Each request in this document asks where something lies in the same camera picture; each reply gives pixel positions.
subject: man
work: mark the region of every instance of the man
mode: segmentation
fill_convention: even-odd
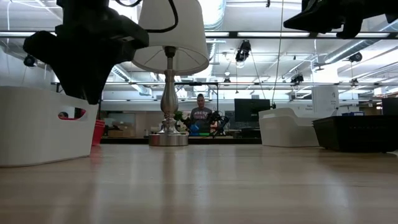
[[[205,97],[203,94],[199,94],[197,98],[198,107],[191,111],[191,124],[198,126],[199,133],[210,132],[210,121],[207,120],[207,115],[212,111],[205,107]]]

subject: wooden table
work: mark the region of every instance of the wooden table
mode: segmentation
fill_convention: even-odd
[[[0,169],[0,223],[398,223],[397,177],[395,154],[104,145]]]

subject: lamp base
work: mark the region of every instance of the lamp base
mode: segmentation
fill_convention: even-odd
[[[187,146],[188,136],[184,134],[151,134],[150,146]]]

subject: cable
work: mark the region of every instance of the cable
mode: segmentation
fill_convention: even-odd
[[[127,4],[125,4],[125,3],[123,3],[123,2],[121,2],[120,0],[115,0],[117,3],[119,3],[119,5],[121,5],[121,6],[124,6],[124,7],[136,7],[136,6],[138,6],[141,2],[142,2],[142,0],[137,0],[136,2],[134,2],[134,3],[132,3],[132,4],[130,4],[130,5],[127,5]]]
[[[27,66],[25,66],[24,77],[22,78],[22,82],[21,82],[20,86],[22,86],[24,84],[25,76],[26,76],[26,69],[27,69]]]
[[[275,97],[275,91],[276,91],[276,83],[278,81],[278,71],[279,71],[279,60],[280,60],[280,47],[282,45],[282,29],[283,29],[283,21],[284,21],[284,4],[285,1],[282,0],[282,14],[280,15],[280,36],[279,36],[279,51],[278,51],[278,59],[277,59],[277,67],[276,67],[276,77],[275,77],[275,83],[274,83],[274,92],[272,93],[272,103],[274,104],[274,97]]]
[[[126,5],[124,3],[122,3],[120,0],[115,0],[118,4],[120,4],[121,6],[125,6],[125,7],[135,7],[138,4],[141,3],[142,0],[137,0],[135,3],[131,4],[131,5]],[[164,28],[164,29],[147,29],[146,31],[148,33],[153,33],[153,34],[161,34],[161,33],[165,33],[171,30],[174,30],[177,25],[178,25],[178,13],[177,13],[177,9],[175,8],[174,2],[173,0],[169,0],[170,3],[170,7],[173,10],[173,15],[174,15],[174,25],[168,27],[168,28]]]
[[[6,61],[7,61],[7,69],[8,69],[8,75],[11,75],[10,74],[10,64],[9,64],[9,62],[8,62],[8,51],[10,50],[10,47],[6,44],[6,43],[4,43],[4,45],[5,45],[5,47],[7,47],[7,49],[6,49],[6,51],[5,51],[5,53],[6,53]]]
[[[263,95],[264,99],[266,99],[266,94],[264,93],[264,89],[262,88],[262,85],[261,85],[261,80],[260,80],[259,72],[257,71],[256,61],[254,60],[253,51],[251,52],[251,58],[253,58],[254,68],[256,69],[257,78],[259,79],[259,83],[260,83],[260,88],[261,88],[261,91],[262,91],[262,95]]]
[[[10,30],[10,5],[12,1],[10,1],[7,5],[7,30]]]
[[[235,94],[238,94],[238,65],[235,65],[235,69],[236,69],[236,92]]]

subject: white lampshade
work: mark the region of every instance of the white lampshade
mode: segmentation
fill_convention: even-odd
[[[197,0],[174,0],[179,23],[162,34],[149,34],[149,47],[137,50],[133,63],[146,71],[163,73],[167,69],[164,47],[176,47],[173,69],[178,75],[198,73],[209,66],[201,6]],[[138,23],[144,29],[164,29],[174,24],[168,0],[142,2]]]

